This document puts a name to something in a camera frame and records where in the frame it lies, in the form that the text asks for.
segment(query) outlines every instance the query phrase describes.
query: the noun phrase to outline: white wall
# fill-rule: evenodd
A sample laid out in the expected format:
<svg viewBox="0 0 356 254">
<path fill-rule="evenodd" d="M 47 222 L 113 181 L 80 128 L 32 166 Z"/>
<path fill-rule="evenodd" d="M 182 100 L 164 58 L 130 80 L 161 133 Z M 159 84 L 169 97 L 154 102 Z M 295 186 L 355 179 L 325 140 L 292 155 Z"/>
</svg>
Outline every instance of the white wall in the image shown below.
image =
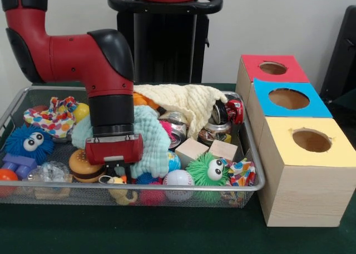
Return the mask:
<svg viewBox="0 0 356 254">
<path fill-rule="evenodd" d="M 355 0 L 224 0 L 210 16 L 210 48 L 204 82 L 236 82 L 241 54 L 293 54 L 319 89 L 347 6 Z M 83 33 L 116 27 L 107 0 L 48 0 L 49 34 Z M 7 41 L 0 13 L 0 114 L 14 94 L 30 83 Z"/>
</svg>

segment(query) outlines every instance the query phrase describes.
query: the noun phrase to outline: cream knit blanket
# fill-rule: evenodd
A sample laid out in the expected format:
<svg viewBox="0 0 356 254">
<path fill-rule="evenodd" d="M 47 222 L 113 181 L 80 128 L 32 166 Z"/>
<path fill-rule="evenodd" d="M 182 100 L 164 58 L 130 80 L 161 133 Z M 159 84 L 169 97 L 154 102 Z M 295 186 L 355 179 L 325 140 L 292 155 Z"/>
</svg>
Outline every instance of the cream knit blanket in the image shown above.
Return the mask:
<svg viewBox="0 0 356 254">
<path fill-rule="evenodd" d="M 133 90 L 153 100 L 168 111 L 183 113 L 189 122 L 188 137 L 197 139 L 198 133 L 207 124 L 216 100 L 226 103 L 228 99 L 216 88 L 188 84 L 143 84 Z"/>
</svg>

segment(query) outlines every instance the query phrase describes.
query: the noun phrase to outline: red box top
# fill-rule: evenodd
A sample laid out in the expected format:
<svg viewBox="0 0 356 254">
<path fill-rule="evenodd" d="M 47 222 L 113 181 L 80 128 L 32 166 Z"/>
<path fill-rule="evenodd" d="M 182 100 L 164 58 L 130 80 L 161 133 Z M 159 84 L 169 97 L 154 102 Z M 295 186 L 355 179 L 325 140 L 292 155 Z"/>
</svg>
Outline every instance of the red box top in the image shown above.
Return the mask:
<svg viewBox="0 0 356 254">
<path fill-rule="evenodd" d="M 309 83 L 294 56 L 241 56 L 251 82 L 254 78 L 268 82 Z"/>
</svg>

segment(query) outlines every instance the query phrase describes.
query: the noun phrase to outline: yellow ball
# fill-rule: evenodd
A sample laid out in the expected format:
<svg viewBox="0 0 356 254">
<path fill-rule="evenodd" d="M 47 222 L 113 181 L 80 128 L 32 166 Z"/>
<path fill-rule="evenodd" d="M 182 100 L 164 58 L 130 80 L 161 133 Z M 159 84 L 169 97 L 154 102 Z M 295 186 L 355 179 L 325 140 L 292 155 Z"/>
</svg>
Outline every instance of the yellow ball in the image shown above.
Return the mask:
<svg viewBox="0 0 356 254">
<path fill-rule="evenodd" d="M 89 115 L 89 106 L 84 103 L 78 103 L 75 111 L 73 111 L 76 123 L 79 123 L 82 119 Z"/>
</svg>

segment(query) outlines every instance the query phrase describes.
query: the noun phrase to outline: black steering wheel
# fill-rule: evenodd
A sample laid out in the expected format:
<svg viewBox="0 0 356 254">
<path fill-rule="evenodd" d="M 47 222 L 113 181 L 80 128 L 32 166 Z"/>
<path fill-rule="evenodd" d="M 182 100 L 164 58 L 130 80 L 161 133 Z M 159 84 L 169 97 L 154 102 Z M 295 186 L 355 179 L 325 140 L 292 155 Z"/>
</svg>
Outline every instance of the black steering wheel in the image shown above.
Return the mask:
<svg viewBox="0 0 356 254">
<path fill-rule="evenodd" d="M 144 0 L 107 0 L 109 6 L 119 12 L 157 14 L 213 14 L 223 7 L 223 0 L 197 0 L 182 3 L 157 3 Z"/>
</svg>

